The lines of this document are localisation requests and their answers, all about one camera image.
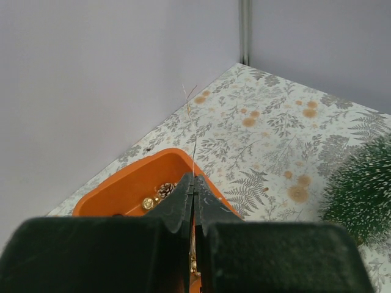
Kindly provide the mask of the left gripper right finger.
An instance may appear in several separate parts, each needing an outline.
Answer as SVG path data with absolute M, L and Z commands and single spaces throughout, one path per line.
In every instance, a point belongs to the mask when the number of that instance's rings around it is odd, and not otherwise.
M 194 180 L 202 292 L 373 292 L 347 231 L 328 223 L 246 222 Z

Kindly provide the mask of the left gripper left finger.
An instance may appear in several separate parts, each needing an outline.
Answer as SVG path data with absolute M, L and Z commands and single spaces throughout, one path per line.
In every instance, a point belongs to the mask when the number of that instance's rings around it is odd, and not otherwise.
M 189 292 L 194 177 L 140 217 L 36 217 L 1 255 L 2 292 Z

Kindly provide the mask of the orange plastic bin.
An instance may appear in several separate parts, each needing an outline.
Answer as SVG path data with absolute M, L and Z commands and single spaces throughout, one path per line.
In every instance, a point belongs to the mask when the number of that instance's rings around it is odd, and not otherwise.
M 187 172 L 204 175 L 191 157 L 179 148 L 166 148 L 133 162 L 104 180 L 76 204 L 73 216 L 142 216 L 158 202 L 162 185 L 178 183 Z

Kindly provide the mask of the small green christmas tree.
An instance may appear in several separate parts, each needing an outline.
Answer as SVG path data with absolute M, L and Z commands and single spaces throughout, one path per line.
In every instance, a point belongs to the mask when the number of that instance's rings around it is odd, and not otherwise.
M 353 152 L 329 177 L 320 220 L 344 227 L 357 245 L 373 247 L 390 238 L 390 134 Z

